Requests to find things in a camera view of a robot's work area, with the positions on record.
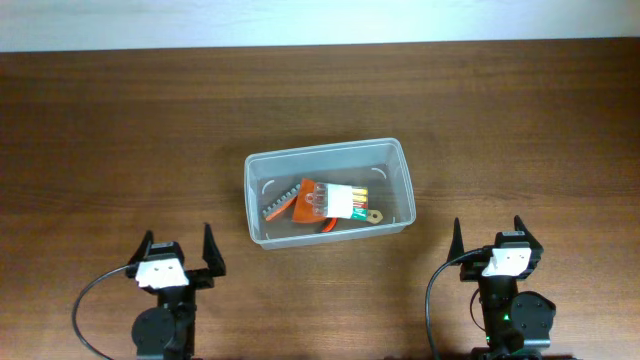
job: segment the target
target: plastic container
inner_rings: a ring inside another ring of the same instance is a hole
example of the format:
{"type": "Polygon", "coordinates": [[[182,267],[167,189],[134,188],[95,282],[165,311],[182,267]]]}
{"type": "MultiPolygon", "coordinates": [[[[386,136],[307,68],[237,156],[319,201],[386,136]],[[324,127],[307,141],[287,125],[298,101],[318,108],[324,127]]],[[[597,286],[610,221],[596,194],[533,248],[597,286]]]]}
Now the plastic container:
{"type": "Polygon", "coordinates": [[[407,162],[392,138],[253,154],[245,161],[244,177],[249,234],[266,250],[398,233],[416,219],[407,162]],[[369,208],[379,210],[383,220],[339,219],[331,232],[322,233],[323,223],[294,223],[290,206],[267,222],[262,211],[302,178],[366,187],[369,208]]]}

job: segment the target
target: black cable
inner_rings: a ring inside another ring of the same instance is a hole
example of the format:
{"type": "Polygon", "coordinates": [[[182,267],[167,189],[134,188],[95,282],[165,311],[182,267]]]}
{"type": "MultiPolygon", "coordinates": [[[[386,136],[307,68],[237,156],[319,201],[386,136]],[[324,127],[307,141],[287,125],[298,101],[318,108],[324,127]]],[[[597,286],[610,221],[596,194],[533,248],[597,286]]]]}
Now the black cable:
{"type": "Polygon", "coordinates": [[[429,338],[429,345],[431,346],[431,352],[433,353],[434,360],[440,360],[440,354],[438,354],[438,350],[436,349],[436,343],[433,340],[433,334],[431,334],[431,315],[429,314],[429,299],[431,298],[431,288],[433,287],[433,283],[435,282],[438,275],[440,275],[440,273],[444,269],[446,269],[449,265],[453,265],[458,261],[464,260],[465,258],[471,255],[480,254],[482,252],[483,252],[483,249],[471,250],[458,256],[457,258],[451,261],[444,263],[442,266],[438,268],[438,270],[436,270],[435,273],[433,273],[431,280],[429,280],[429,285],[427,286],[427,294],[424,299],[424,308],[425,308],[426,319],[427,319],[427,337],[429,338]]]}
{"type": "Polygon", "coordinates": [[[73,325],[73,331],[76,332],[76,336],[78,336],[78,339],[80,339],[80,342],[82,343],[82,345],[86,346],[87,349],[91,350],[92,353],[98,355],[99,357],[101,357],[102,359],[105,359],[105,360],[113,360],[113,359],[108,357],[107,355],[101,353],[98,349],[94,348],[91,344],[89,344],[87,339],[85,339],[84,336],[82,336],[82,333],[80,332],[80,329],[78,328],[78,322],[77,322],[77,319],[76,319],[76,317],[78,315],[78,306],[80,306],[80,300],[82,300],[82,298],[89,292],[89,290],[91,290],[92,287],[96,286],[102,280],[128,269],[129,266],[130,265],[121,266],[121,267],[119,267],[119,268],[117,268],[115,270],[111,270],[108,273],[106,273],[106,274],[100,276],[99,278],[93,280],[89,285],[87,285],[87,287],[82,289],[82,291],[80,292],[80,295],[78,295],[78,298],[76,299],[76,302],[73,304],[73,310],[71,311],[71,324],[73,325]]]}
{"type": "Polygon", "coordinates": [[[484,328],[480,326],[480,324],[478,324],[475,316],[473,316],[473,300],[476,299],[476,296],[478,296],[479,292],[480,292],[480,289],[478,288],[476,289],[476,291],[473,292],[473,296],[471,296],[471,302],[469,302],[469,313],[471,313],[471,320],[473,320],[473,322],[476,324],[477,327],[480,328],[480,330],[484,331],[484,328]]]}

